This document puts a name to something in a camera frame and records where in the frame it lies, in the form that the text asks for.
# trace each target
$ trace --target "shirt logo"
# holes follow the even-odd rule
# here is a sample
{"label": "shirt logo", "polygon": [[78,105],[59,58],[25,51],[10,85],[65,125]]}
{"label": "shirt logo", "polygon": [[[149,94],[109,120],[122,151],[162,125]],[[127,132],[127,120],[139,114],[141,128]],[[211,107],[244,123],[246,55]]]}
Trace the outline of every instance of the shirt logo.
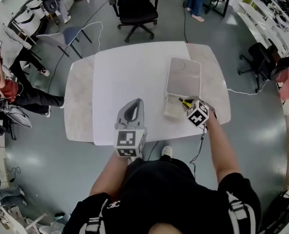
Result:
{"label": "shirt logo", "polygon": [[110,204],[109,207],[107,207],[107,209],[111,209],[111,208],[114,208],[114,207],[119,207],[120,205],[118,203],[120,203],[120,201],[116,201],[116,202]]}

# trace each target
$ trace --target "pink cloth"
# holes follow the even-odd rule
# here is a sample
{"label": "pink cloth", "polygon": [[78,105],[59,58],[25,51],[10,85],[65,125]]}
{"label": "pink cloth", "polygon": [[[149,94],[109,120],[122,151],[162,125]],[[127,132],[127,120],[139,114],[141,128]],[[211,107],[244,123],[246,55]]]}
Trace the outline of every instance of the pink cloth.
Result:
{"label": "pink cloth", "polygon": [[283,85],[279,90],[281,100],[289,99],[289,68],[280,72],[276,82],[283,82]]}

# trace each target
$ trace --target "gray shirt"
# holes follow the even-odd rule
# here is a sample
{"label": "gray shirt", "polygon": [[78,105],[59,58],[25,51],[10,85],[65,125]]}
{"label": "gray shirt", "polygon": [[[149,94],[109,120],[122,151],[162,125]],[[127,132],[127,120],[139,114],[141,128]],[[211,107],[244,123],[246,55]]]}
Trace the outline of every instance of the gray shirt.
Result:
{"label": "gray shirt", "polygon": [[28,42],[23,41],[12,29],[5,25],[0,27],[0,41],[2,41],[0,55],[2,57],[2,64],[7,68],[12,66],[23,47],[27,49],[31,48]]}

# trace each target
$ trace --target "black t-shirt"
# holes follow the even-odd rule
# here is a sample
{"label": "black t-shirt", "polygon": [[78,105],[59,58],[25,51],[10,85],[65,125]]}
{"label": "black t-shirt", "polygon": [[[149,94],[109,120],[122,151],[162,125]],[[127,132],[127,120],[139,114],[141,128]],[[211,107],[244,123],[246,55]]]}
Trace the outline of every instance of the black t-shirt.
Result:
{"label": "black t-shirt", "polygon": [[156,223],[171,224],[183,234],[233,233],[226,192],[253,208],[258,227],[260,202],[241,174],[227,175],[214,191],[170,162],[146,162],[125,179],[115,202],[106,193],[79,202],[63,234],[88,234],[100,228],[106,234],[147,234]]}

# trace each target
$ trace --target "black office chair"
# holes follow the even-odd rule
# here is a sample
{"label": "black office chair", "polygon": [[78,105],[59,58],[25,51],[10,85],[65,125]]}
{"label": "black office chair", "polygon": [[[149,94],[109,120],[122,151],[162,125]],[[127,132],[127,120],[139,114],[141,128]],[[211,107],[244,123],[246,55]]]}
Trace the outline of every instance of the black office chair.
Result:
{"label": "black office chair", "polygon": [[278,49],[271,39],[268,40],[270,41],[271,46],[267,49],[260,42],[252,45],[248,49],[248,52],[253,57],[253,60],[249,60],[244,55],[240,55],[240,59],[244,59],[251,66],[251,68],[244,71],[238,70],[238,75],[254,72],[257,83],[257,89],[255,89],[256,93],[258,93],[260,90],[259,76],[262,77],[263,81],[266,81],[268,79],[274,80],[279,74],[279,72],[276,70],[276,61],[272,56],[274,52],[278,52]]}
{"label": "black office chair", "polygon": [[120,29],[122,26],[133,26],[128,33],[125,42],[129,42],[129,37],[134,31],[141,27],[148,33],[150,33],[150,39],[154,38],[154,34],[151,30],[144,26],[145,23],[152,22],[157,24],[158,18],[157,7],[158,1],[155,0],[155,5],[150,0],[118,0],[119,12],[116,7],[116,0],[109,0],[110,5],[113,6],[116,16],[120,18],[121,24],[117,27]]}

